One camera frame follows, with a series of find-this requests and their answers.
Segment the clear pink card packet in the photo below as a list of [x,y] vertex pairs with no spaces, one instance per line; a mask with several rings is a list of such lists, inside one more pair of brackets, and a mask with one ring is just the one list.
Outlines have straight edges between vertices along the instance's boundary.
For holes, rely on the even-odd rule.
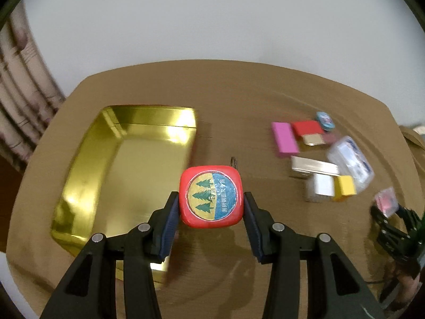
[[375,195],[375,204],[386,218],[391,217],[399,209],[398,200],[393,187],[383,189]]

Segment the clear plastic floss box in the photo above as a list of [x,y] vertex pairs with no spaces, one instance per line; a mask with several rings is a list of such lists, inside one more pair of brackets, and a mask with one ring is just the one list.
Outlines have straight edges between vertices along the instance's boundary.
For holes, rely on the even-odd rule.
[[335,142],[327,151],[327,158],[339,168],[339,173],[353,178],[357,193],[363,192],[375,177],[368,160],[349,136]]

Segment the white small box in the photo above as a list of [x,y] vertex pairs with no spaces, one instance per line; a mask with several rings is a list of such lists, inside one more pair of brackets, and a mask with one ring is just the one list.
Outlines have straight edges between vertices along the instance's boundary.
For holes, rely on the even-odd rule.
[[312,174],[305,183],[306,200],[322,202],[332,199],[335,194],[334,177],[325,174]]

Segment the small blue cartoon tin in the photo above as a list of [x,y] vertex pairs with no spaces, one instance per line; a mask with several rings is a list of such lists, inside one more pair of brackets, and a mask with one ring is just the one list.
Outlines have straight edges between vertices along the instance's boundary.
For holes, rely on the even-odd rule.
[[334,121],[332,120],[331,116],[326,112],[317,112],[316,120],[318,121],[321,128],[326,132],[330,132],[335,128]]

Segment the pink rectangular block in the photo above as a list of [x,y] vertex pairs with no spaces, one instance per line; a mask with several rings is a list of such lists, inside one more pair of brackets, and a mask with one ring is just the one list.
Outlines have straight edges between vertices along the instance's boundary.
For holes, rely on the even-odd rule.
[[290,123],[273,122],[271,130],[277,146],[277,152],[282,157],[296,156],[300,150]]

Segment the gold cap red lipstick box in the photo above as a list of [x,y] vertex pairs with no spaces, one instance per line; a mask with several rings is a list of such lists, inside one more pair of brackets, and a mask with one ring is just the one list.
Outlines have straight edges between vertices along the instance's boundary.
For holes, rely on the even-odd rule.
[[338,137],[334,133],[315,133],[303,135],[302,140],[308,146],[332,145],[338,140]]

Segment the yellow wooden block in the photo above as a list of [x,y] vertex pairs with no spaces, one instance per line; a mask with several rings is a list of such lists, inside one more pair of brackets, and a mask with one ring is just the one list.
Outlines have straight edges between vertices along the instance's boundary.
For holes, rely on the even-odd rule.
[[334,177],[334,201],[344,201],[354,195],[356,195],[356,187],[353,177],[348,175]]

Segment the brown cloth covered chair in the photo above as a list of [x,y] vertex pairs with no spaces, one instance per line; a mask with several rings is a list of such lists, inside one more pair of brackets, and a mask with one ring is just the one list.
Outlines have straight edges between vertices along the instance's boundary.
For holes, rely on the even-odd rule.
[[425,166],[424,138],[411,128],[403,125],[400,125],[399,128],[414,158],[416,169],[423,176]]

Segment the silver metal bar box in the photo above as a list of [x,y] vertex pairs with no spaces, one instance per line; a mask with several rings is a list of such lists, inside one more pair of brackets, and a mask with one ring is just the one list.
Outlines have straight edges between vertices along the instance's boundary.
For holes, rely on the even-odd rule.
[[339,167],[334,163],[299,156],[291,157],[291,170],[292,175],[297,178],[307,178],[312,174],[323,174],[332,177],[340,175]]

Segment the red rectangular block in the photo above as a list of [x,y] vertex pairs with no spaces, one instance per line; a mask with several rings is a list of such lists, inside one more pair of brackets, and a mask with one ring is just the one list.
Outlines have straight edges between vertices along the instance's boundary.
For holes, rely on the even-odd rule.
[[324,129],[316,120],[303,120],[291,123],[292,131],[296,137],[304,135],[324,134]]

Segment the gold tin tray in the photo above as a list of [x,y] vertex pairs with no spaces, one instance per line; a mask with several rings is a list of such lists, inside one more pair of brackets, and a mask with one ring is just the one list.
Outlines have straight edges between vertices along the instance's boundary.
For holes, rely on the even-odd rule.
[[148,221],[179,189],[196,132],[192,108],[103,108],[69,166],[53,213],[54,241],[76,256],[94,233],[118,236]]

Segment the patterned beige curtain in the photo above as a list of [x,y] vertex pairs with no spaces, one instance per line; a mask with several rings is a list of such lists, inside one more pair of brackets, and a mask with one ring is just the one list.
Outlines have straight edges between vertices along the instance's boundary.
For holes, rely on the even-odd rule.
[[64,101],[19,2],[1,28],[1,155],[16,170],[25,170]]

